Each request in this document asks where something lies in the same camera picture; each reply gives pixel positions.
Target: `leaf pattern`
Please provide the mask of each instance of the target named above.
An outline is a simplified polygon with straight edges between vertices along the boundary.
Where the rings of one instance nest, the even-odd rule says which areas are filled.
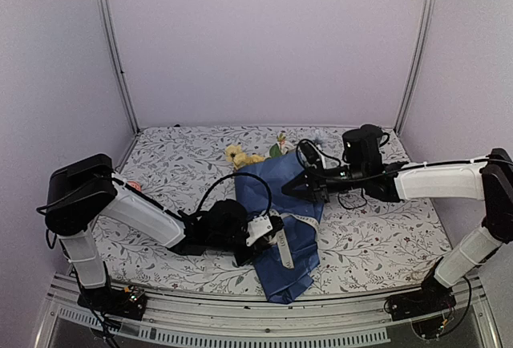
[[[323,150],[340,157],[339,127],[323,128]],[[264,155],[278,133],[296,144],[315,138],[315,127],[154,127],[143,131],[122,174],[171,210],[193,211],[210,184],[232,172],[224,158],[229,144]],[[382,148],[389,162],[407,160],[397,136]],[[205,203],[235,196],[232,180],[217,187]],[[342,199],[358,206],[359,194]],[[419,283],[450,244],[429,200],[383,203],[367,198],[355,210],[332,197],[325,206],[318,242],[321,264],[303,296],[355,293]],[[150,237],[106,218],[93,230],[113,278],[169,289],[262,296],[251,265],[238,268],[230,253],[209,250],[203,256],[177,256]]]

